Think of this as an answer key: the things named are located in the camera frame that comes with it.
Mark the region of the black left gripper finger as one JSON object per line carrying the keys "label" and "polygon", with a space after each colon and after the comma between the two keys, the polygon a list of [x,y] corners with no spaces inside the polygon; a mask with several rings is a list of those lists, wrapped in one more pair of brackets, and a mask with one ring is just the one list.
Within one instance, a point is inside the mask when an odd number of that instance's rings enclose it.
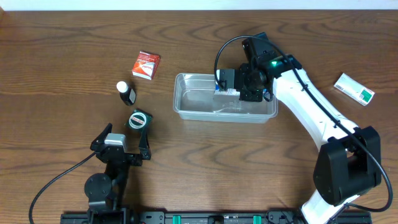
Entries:
{"label": "black left gripper finger", "polygon": [[90,149],[98,149],[105,142],[105,139],[109,133],[112,131],[113,125],[108,123],[104,130],[91,142]]}
{"label": "black left gripper finger", "polygon": [[148,142],[148,135],[147,135],[148,127],[149,127],[149,122],[146,122],[144,127],[139,130],[141,134],[139,141],[139,150],[143,160],[150,160],[152,155]]}

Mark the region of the white green medicine box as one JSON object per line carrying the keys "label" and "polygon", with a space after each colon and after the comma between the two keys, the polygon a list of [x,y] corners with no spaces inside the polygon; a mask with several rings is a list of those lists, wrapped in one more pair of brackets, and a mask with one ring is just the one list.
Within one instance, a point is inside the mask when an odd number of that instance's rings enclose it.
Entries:
{"label": "white green medicine box", "polygon": [[375,92],[353,80],[345,73],[341,74],[334,87],[363,106],[367,106],[375,95]]}

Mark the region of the blue Kool Fever box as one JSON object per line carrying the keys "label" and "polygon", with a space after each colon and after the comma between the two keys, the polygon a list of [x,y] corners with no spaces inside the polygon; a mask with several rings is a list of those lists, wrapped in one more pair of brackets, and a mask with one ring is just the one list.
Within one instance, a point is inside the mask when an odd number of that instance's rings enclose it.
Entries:
{"label": "blue Kool Fever box", "polygon": [[[217,69],[216,76],[220,80],[220,70],[219,69]],[[266,94],[266,93],[268,93],[268,91],[267,91],[267,89],[264,89],[263,94]],[[214,94],[215,95],[240,96],[240,92],[233,88],[229,88],[226,91],[221,91],[217,82],[215,82],[215,93]]]}

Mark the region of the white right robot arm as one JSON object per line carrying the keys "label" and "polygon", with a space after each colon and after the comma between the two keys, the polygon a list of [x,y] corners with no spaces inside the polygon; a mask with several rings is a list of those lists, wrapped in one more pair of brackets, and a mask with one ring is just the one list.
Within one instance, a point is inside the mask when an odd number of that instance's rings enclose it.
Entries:
{"label": "white right robot arm", "polygon": [[265,33],[242,35],[247,63],[220,75],[222,88],[234,88],[240,100],[278,99],[311,135],[318,148],[313,172],[316,191],[296,212],[268,213],[280,223],[370,223],[371,208],[354,200],[377,187],[385,175],[377,131],[344,117],[313,85],[293,55],[284,54]]}

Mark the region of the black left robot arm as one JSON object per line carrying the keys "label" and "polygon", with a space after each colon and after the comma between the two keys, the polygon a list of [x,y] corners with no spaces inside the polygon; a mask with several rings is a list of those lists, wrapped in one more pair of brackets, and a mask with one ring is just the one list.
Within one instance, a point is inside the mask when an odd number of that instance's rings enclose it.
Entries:
{"label": "black left robot arm", "polygon": [[112,132],[109,123],[91,143],[96,158],[106,164],[103,173],[93,174],[85,183],[88,223],[138,223],[137,215],[122,205],[131,166],[151,158],[147,125],[133,127],[140,134],[139,152],[126,152],[126,136]]}

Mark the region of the clear plastic container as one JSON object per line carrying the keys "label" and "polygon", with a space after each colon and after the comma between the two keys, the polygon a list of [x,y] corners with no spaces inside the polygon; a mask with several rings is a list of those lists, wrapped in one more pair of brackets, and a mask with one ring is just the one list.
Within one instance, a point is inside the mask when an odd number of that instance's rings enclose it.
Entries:
{"label": "clear plastic container", "polygon": [[278,114],[278,101],[247,102],[220,94],[212,74],[179,73],[173,108],[182,119],[231,123],[266,123]]}

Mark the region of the green ointment box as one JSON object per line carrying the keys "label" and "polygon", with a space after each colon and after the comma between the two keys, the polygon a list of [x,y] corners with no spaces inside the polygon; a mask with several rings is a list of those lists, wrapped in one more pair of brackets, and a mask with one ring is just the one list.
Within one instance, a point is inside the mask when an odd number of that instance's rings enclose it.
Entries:
{"label": "green ointment box", "polygon": [[136,109],[132,112],[132,114],[126,121],[125,126],[142,133],[147,129],[152,120],[153,116],[151,114]]}

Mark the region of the dark syrup bottle white cap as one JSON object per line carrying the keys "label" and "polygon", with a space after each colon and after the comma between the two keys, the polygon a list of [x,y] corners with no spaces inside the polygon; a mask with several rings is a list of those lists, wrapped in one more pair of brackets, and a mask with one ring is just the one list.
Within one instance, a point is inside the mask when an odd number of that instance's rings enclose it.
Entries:
{"label": "dark syrup bottle white cap", "polygon": [[126,105],[132,106],[135,103],[136,93],[126,82],[124,81],[118,82],[116,88],[119,91],[119,95],[122,101]]}

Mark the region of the red Panadol box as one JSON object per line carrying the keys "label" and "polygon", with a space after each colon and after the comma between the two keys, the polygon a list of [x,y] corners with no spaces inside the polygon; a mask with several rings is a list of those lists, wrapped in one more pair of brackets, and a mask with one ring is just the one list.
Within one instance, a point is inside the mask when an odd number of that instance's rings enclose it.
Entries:
{"label": "red Panadol box", "polygon": [[132,75],[152,80],[160,60],[160,55],[140,51],[132,68]]}

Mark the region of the black mounting rail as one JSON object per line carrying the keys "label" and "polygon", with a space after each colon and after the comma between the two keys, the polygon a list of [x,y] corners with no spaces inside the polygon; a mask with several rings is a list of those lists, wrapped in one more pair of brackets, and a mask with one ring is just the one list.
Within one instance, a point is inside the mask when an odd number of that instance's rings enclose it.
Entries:
{"label": "black mounting rail", "polygon": [[138,224],[298,224],[304,218],[294,211],[269,211],[266,213],[164,213],[143,212],[138,217],[120,215],[94,215],[68,213],[60,217],[61,224],[79,223],[138,223]]}

